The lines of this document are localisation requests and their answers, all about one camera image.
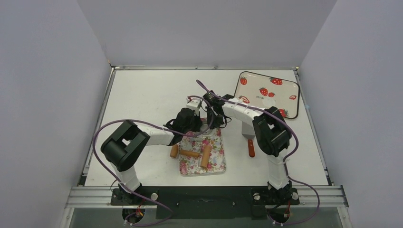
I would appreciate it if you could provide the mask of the floral pattern tray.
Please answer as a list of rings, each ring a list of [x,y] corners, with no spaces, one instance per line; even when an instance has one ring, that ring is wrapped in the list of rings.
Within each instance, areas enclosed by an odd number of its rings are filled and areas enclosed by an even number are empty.
[[[179,172],[183,176],[213,175],[226,171],[224,143],[221,129],[207,129],[206,118],[202,118],[197,137],[183,137],[179,143]]]

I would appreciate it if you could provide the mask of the metal spatula wooden handle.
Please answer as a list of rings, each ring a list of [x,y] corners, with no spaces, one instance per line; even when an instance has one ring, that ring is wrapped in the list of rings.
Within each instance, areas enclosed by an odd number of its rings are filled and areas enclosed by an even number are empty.
[[[249,157],[254,158],[255,149],[253,140],[255,138],[255,132],[253,127],[245,122],[242,122],[241,134],[247,139]]]

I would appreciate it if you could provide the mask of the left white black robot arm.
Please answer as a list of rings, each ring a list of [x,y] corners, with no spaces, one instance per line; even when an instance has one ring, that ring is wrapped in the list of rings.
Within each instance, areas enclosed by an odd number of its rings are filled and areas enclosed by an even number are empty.
[[[142,123],[137,125],[134,120],[124,120],[100,147],[102,154],[112,164],[114,175],[124,191],[123,198],[129,204],[138,203],[142,197],[134,164],[143,149],[150,145],[173,146],[185,135],[189,137],[189,132],[197,132],[202,126],[200,113],[190,108],[182,108],[176,118],[163,127],[155,128]]]

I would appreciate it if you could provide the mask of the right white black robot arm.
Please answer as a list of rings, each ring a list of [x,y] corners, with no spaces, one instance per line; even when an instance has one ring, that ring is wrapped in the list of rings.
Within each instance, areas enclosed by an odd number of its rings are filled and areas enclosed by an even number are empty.
[[[225,127],[228,119],[240,120],[252,129],[251,135],[269,159],[269,199],[275,203],[290,200],[292,184],[284,166],[283,151],[290,145],[292,131],[279,109],[274,106],[269,109],[249,106],[231,95],[220,97],[213,91],[207,92],[203,99],[208,105],[207,117],[211,129]]]

